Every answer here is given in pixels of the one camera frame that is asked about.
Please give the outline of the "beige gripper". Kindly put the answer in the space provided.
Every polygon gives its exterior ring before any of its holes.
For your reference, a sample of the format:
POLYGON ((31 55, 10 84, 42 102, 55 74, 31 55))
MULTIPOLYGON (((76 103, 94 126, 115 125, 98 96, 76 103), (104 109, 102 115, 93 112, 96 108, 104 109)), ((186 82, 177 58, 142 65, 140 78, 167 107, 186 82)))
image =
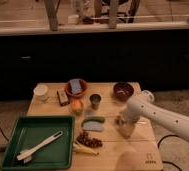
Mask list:
POLYGON ((121 116, 118 116, 116 118, 116 124, 118 132, 125 138, 129 139, 134 132, 135 125, 132 123, 128 123, 126 120, 124 120, 121 116))

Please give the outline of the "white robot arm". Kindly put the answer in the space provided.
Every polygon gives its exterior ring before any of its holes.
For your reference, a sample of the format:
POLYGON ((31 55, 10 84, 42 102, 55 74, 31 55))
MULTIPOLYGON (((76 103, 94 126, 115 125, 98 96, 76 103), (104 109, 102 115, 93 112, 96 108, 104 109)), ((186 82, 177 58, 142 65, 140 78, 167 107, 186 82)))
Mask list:
POLYGON ((143 90, 131 96, 121 111, 128 123, 136 123, 141 116, 157 122, 189 142, 189 117, 154 105, 154 95, 143 90))

